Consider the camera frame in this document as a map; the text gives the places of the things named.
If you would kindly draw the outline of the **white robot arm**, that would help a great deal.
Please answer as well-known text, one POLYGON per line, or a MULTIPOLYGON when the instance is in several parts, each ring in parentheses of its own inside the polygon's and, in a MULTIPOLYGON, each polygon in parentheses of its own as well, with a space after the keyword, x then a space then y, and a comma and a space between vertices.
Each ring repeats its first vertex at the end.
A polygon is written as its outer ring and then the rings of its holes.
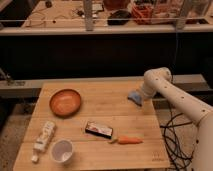
POLYGON ((191 120, 197 127, 191 167, 193 171, 213 171, 213 106, 174 86, 171 79, 166 67, 146 71, 141 85, 142 99, 160 93, 191 120))

